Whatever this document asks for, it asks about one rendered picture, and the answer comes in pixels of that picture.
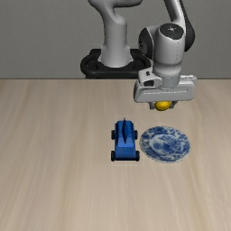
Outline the yellow lemon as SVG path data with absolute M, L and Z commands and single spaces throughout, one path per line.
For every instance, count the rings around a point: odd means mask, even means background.
M 159 101 L 156 102 L 154 106 L 158 111 L 165 111 L 170 108 L 171 101 Z

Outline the blue and white plate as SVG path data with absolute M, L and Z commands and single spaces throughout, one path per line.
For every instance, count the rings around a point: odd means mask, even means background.
M 139 144 L 147 157 L 162 163 L 182 161 L 190 151 L 187 135 L 168 126 L 147 129 L 141 135 Z

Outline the blue toy car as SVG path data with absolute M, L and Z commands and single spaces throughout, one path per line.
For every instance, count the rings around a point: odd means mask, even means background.
M 139 161 L 140 153 L 135 148 L 138 132 L 130 120 L 120 120 L 111 131 L 111 139 L 115 141 L 115 149 L 111 152 L 111 161 Z

